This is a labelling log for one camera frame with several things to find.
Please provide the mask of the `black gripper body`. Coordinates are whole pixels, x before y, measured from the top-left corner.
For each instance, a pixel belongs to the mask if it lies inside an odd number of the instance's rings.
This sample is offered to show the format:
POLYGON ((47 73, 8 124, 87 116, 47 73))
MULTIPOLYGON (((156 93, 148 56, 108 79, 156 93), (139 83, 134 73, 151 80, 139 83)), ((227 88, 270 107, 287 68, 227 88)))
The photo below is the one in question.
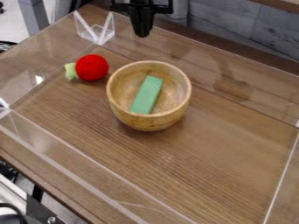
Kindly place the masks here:
POLYGON ((159 4, 155 0, 111 0, 110 9, 112 11, 150 11, 151 13, 172 14, 174 0, 167 0, 166 4, 159 4))

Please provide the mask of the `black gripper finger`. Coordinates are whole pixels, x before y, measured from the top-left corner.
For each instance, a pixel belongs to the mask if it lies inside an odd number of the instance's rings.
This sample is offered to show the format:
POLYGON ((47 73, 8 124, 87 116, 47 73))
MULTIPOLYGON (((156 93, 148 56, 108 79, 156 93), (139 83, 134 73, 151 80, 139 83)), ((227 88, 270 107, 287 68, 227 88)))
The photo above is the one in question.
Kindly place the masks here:
POLYGON ((146 38, 154 25, 154 2, 152 0, 130 0, 128 15, 135 30, 135 35, 146 38))

